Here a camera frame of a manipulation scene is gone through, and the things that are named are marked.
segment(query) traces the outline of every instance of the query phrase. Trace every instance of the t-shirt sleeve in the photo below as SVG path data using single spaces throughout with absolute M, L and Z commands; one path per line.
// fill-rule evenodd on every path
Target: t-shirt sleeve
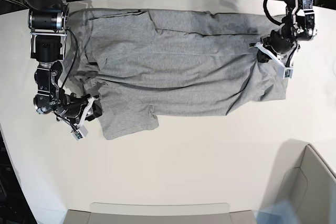
M 98 84 L 103 115 L 99 117 L 104 137 L 112 140 L 144 130 L 153 130 L 159 126 L 153 115 L 153 106 L 144 104 L 135 96 L 125 94 L 116 83 Z

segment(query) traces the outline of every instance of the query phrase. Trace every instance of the gray t-shirt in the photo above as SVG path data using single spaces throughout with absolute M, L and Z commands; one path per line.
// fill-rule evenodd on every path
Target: gray t-shirt
M 71 79 L 101 95 L 106 139 L 158 127 L 156 115 L 227 115 L 248 101 L 284 99 L 260 41 L 277 26 L 264 16 L 175 10 L 84 9 L 69 26 L 79 43 Z M 74 46 L 65 59 L 66 70 Z

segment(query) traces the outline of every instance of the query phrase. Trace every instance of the folded clothing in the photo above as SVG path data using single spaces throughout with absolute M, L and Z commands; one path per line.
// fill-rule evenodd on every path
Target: folded clothing
M 248 101 L 286 97 L 275 63 L 259 63 L 249 48 L 278 28 L 265 16 L 83 9 L 69 26 L 79 45 L 70 78 L 101 95 L 109 140 L 155 129 L 157 115 L 227 115 Z

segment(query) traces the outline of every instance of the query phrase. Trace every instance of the white table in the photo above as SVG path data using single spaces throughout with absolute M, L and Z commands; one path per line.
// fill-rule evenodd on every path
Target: white table
M 263 14 L 262 0 L 92 0 L 91 7 Z M 285 4 L 269 1 L 271 14 Z M 287 99 L 253 103 L 229 116 L 159 116 L 159 128 L 107 141 L 98 120 L 76 142 L 53 115 L 35 112 L 38 63 L 29 57 L 27 13 L 0 16 L 0 125 L 16 175 L 36 219 L 62 223 L 67 209 L 92 202 L 183 205 L 226 202 L 230 211 L 270 206 L 285 172 L 308 143 L 335 146 L 336 12 L 315 8 L 318 35 L 302 42 Z M 328 163 L 335 167 L 336 157 Z

